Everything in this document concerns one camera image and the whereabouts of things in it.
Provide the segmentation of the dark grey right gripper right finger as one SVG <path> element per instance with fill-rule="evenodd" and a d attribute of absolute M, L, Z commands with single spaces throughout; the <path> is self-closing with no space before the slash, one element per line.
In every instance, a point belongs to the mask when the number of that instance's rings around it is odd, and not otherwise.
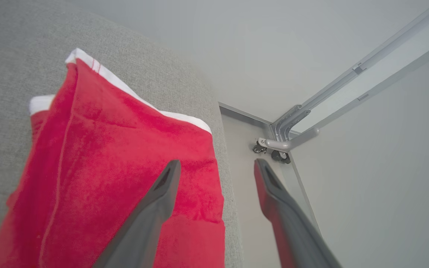
<path fill-rule="evenodd" d="M 342 268 L 296 200 L 265 159 L 254 175 L 260 207 L 271 222 L 282 268 Z"/>

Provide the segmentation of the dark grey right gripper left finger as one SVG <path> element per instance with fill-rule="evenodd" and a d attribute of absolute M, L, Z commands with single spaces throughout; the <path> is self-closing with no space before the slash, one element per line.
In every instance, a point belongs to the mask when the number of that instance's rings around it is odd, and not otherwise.
<path fill-rule="evenodd" d="M 162 225 L 174 210 L 180 174 L 179 160 L 165 166 L 93 268 L 153 268 Z"/>

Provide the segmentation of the red shorts wide white stripe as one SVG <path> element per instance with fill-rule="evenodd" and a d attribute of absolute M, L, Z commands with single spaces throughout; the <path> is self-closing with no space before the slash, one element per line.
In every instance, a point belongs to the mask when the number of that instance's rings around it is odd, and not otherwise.
<path fill-rule="evenodd" d="M 153 268 L 225 268 L 207 123 L 156 109 L 80 48 L 65 62 L 58 93 L 30 102 L 31 152 L 7 200 L 0 268 L 92 268 L 172 160 L 180 182 Z"/>

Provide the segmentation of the grey fabric sofa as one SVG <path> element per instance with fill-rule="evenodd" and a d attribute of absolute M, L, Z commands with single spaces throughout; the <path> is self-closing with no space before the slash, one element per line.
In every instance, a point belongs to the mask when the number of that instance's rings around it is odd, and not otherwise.
<path fill-rule="evenodd" d="M 213 89 L 175 52 L 65 0 L 0 0 L 0 225 L 31 148 L 29 100 L 56 93 L 75 48 L 93 56 L 159 110 L 206 122 L 224 197 L 225 267 L 244 253 L 224 129 Z"/>

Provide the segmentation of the grey metal frame legs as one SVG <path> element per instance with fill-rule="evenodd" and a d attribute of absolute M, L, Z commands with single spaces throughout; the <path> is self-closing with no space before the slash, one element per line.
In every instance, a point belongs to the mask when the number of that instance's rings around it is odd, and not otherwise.
<path fill-rule="evenodd" d="M 362 60 L 301 105 L 295 105 L 270 125 L 273 139 L 259 138 L 254 152 L 271 150 L 274 159 L 290 163 L 288 153 L 319 135 L 320 128 L 376 93 L 429 52 L 429 8 Z"/>

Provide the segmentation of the grey partition bottom rail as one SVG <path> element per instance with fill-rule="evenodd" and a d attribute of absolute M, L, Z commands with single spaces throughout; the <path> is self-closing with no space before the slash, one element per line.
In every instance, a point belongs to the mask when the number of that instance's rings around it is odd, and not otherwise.
<path fill-rule="evenodd" d="M 221 114 L 260 128 L 267 128 L 272 123 L 240 109 L 218 102 Z"/>

